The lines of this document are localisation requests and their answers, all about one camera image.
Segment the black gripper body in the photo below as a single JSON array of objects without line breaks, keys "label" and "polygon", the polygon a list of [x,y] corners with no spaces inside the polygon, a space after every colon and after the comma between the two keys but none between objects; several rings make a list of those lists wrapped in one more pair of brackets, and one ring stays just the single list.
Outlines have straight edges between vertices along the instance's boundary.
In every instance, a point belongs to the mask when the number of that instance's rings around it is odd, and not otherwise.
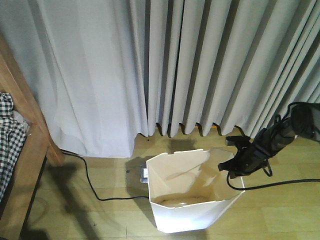
[{"label": "black gripper body", "polygon": [[239,150],[234,158],[231,159],[230,178],[249,176],[266,164],[270,157],[259,151],[254,146]]}]

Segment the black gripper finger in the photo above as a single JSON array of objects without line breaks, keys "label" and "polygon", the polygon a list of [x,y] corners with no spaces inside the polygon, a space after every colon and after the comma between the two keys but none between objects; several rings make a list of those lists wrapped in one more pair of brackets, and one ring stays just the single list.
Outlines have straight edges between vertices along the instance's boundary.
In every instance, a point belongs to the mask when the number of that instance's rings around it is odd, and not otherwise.
[{"label": "black gripper finger", "polygon": [[225,162],[221,162],[217,165],[218,170],[221,171],[228,171],[228,172],[234,172],[236,170],[236,162],[235,160],[229,159]]}]

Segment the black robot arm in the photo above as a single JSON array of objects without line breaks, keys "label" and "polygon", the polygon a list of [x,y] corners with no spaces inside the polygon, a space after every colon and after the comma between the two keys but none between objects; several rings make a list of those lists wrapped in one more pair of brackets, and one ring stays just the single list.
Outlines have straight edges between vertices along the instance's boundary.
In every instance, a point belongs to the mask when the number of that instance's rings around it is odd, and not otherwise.
[{"label": "black robot arm", "polygon": [[293,102],[284,117],[275,116],[271,127],[260,130],[253,141],[246,135],[227,136],[226,145],[236,146],[236,155],[218,164],[219,171],[228,171],[229,177],[249,176],[263,169],[273,175],[269,159],[292,143],[295,137],[320,141],[320,104]]}]

